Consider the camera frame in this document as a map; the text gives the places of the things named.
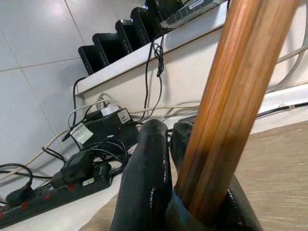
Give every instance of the white wall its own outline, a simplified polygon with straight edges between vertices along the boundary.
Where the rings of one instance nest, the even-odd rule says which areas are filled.
[[[138,0],[0,1],[0,165],[25,163],[67,129],[70,87],[87,76],[78,47],[91,44],[94,33],[115,32],[115,22],[129,19],[138,5]],[[71,141],[52,148],[66,155],[77,151]],[[43,155],[31,168],[51,176],[61,166]],[[0,199],[26,180],[0,183]]]
[[[301,1],[281,55],[302,45],[305,21],[306,8],[304,1]],[[171,105],[179,101],[201,98],[221,31],[222,29],[216,30],[165,54],[166,68],[162,75],[163,95],[160,105]],[[308,82],[307,60],[308,54],[305,54],[292,81],[287,83],[286,87]],[[295,58],[277,65],[269,86],[278,83],[291,69],[294,61]],[[155,105],[159,93],[159,81],[155,77],[156,67],[157,61],[151,61],[149,71],[149,76],[151,76],[150,106]],[[142,65],[84,93],[83,96],[87,103],[91,103],[96,100],[100,92],[106,91],[119,100],[121,106],[127,107],[131,111],[142,109],[145,96],[144,72],[145,65]]]

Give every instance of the copper rod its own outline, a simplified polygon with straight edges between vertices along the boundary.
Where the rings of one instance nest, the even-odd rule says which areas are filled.
[[[253,126],[297,0],[233,0],[175,192],[213,223]]]

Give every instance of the table surface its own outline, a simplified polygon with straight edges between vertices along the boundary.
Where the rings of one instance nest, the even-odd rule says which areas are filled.
[[[308,121],[250,136],[236,170],[265,231],[308,230]],[[177,175],[172,167],[173,182]],[[116,196],[80,229],[109,231]]]

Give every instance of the white cable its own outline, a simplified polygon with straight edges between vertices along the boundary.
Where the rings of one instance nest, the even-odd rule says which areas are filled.
[[[200,103],[200,100],[187,100],[187,101],[179,102],[179,103],[177,103],[175,105],[178,106],[178,105],[187,104],[187,103]],[[171,108],[162,117],[160,117],[159,120],[162,120],[162,119],[166,118],[173,110],[174,110],[174,108]]]
[[[175,108],[194,108],[194,107],[198,107],[199,105],[192,105],[192,106],[180,106],[180,105],[174,105],[174,106],[161,106],[161,107],[156,107],[155,110],[160,110],[160,109],[175,109]],[[153,107],[148,107],[142,110],[138,110],[138,111],[132,111],[129,112],[130,114],[137,114],[137,113],[141,113],[141,112],[148,112],[153,110]]]
[[[276,64],[282,63],[283,61],[286,61],[287,59],[290,59],[290,58],[292,58],[293,56],[296,56],[296,55],[298,55],[298,54],[300,54],[300,53],[302,53],[302,52],[304,52],[304,51],[306,51],[306,50],[308,50],[308,44],[306,44],[305,46],[302,46],[302,47],[296,49],[295,51],[293,51],[293,52],[291,52],[291,53],[289,53],[289,54],[286,54],[286,55],[283,56],[283,57],[280,57],[280,58],[277,60]]]
[[[75,112],[77,112],[77,111],[80,111],[80,110],[82,110],[82,109],[91,107],[91,106],[93,106],[93,105],[97,105],[97,104],[100,104],[100,103],[104,103],[104,102],[114,102],[115,104],[118,105],[118,102],[115,101],[115,100],[100,100],[100,101],[97,101],[97,102],[94,102],[94,103],[91,103],[91,104],[82,106],[82,107],[80,107],[80,108],[77,108],[77,109],[71,111],[71,112],[68,114],[68,116],[67,116],[67,124],[68,124],[68,127],[71,128],[71,126],[70,126],[70,124],[69,124],[69,118],[71,117],[71,115],[72,115],[73,113],[75,113]]]
[[[295,51],[293,51],[293,52],[291,52],[290,54],[287,54],[287,55],[279,58],[277,60],[276,64],[281,63],[281,62],[283,62],[283,61],[285,61],[287,59],[290,59],[290,58],[292,58],[295,55],[299,54],[299,56],[297,57],[297,60],[294,63],[292,69],[289,71],[289,73],[278,84],[276,84],[275,86],[267,89],[266,93],[269,93],[269,92],[272,92],[272,91],[279,90],[279,89],[283,88],[283,86],[289,81],[289,79],[292,78],[292,74],[298,68],[300,62],[303,59],[305,50],[307,50],[307,45],[308,45],[308,0],[306,0],[306,28],[305,28],[305,35],[304,35],[304,40],[303,40],[302,47],[297,49],[297,50],[295,50]]]
[[[58,135],[56,135],[44,148],[47,149],[49,148],[53,142],[55,142],[60,136],[62,136],[63,134],[67,133],[68,130],[65,130],[63,132],[60,132]],[[39,154],[37,154],[36,156],[34,156],[32,159],[30,159],[27,163],[25,163],[25,166],[28,166],[29,164],[31,164],[33,161],[35,161],[37,158],[39,158],[44,152],[41,151]],[[6,174],[4,177],[0,178],[0,182],[7,179],[8,177],[14,175],[16,172],[19,172],[20,170],[22,170],[23,168],[19,167],[17,169],[15,169],[14,171]]]
[[[112,97],[109,93],[107,92],[102,92],[99,97],[97,97],[97,101],[99,100],[105,100],[104,99],[104,95],[107,96],[110,100],[113,100],[114,102],[116,102],[117,105],[119,105],[119,102],[117,100],[114,99],[114,97]],[[96,109],[97,110],[102,110],[101,104],[97,104],[96,105]]]

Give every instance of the plug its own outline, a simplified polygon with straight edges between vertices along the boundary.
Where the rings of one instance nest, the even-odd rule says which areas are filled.
[[[8,203],[9,207],[19,206],[24,201],[26,201],[32,193],[33,189],[31,188],[31,184],[26,184],[24,187],[7,195],[6,202]]]

